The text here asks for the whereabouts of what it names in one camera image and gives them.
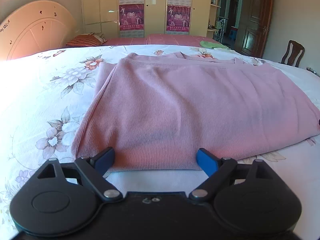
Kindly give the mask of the pink checkered bed cover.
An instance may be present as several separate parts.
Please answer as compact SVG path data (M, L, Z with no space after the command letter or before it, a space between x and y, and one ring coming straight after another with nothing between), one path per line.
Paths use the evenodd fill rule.
M150 34L143 38L112 38L107 40L103 46L124 46L124 45L144 45L144 44L164 44L178 46L200 47L200 42L219 43L211 38L191 35L169 35L169 34Z

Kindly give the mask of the pink knit sweater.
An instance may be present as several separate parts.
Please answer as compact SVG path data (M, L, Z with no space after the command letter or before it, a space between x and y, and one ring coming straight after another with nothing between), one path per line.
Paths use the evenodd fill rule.
M114 171L196 170L199 148L240 160L318 134L319 109L268 63L132 53L100 64L71 152L112 147Z

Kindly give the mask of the cream round headboard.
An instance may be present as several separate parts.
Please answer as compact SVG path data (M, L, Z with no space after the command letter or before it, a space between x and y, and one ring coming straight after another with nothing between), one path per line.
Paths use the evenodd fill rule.
M76 20L61 4L33 1L1 23L1 60L62 48L77 32Z

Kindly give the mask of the orange striped pillow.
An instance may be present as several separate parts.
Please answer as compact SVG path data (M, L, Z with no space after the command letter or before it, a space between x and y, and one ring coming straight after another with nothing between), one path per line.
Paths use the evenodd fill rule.
M68 47L99 47L102 46L107 39L103 33L81 34L66 43Z

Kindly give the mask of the cream glossy wardrobe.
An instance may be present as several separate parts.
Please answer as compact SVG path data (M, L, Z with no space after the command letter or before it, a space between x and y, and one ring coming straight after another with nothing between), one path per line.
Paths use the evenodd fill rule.
M192 0L189 33L167 33L168 0L144 0L144 37L150 34L207 37L215 32L219 0ZM104 38L121 38L119 0L82 0L85 32L103 33Z

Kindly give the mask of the lower right magenta poster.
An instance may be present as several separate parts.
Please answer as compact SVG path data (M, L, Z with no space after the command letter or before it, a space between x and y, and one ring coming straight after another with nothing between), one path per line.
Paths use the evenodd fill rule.
M167 33L189 33L191 7L180 5L167 6Z

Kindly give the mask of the lower left magenta poster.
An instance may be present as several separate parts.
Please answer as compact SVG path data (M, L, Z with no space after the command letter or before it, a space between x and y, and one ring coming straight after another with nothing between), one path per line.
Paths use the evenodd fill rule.
M119 6L119 32L121 38L144 37L144 4Z

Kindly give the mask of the green cloth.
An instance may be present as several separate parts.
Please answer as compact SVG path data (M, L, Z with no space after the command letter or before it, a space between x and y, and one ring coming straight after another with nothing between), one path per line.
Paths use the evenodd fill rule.
M203 48L207 48L207 49L215 49L215 48L229 49L227 46L225 46L219 42L201 41L200 46Z

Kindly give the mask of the dark wooden chair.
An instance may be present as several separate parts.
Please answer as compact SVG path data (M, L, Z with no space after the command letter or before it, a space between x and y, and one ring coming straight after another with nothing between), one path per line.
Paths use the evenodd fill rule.
M281 59L281 64L298 68L304 54L305 48L300 43L289 40L286 53Z

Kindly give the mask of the dark brown wooden door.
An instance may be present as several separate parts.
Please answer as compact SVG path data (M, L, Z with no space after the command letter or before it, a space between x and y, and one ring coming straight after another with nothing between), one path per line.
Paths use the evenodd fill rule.
M235 51L261 58L271 22L273 0L242 0Z

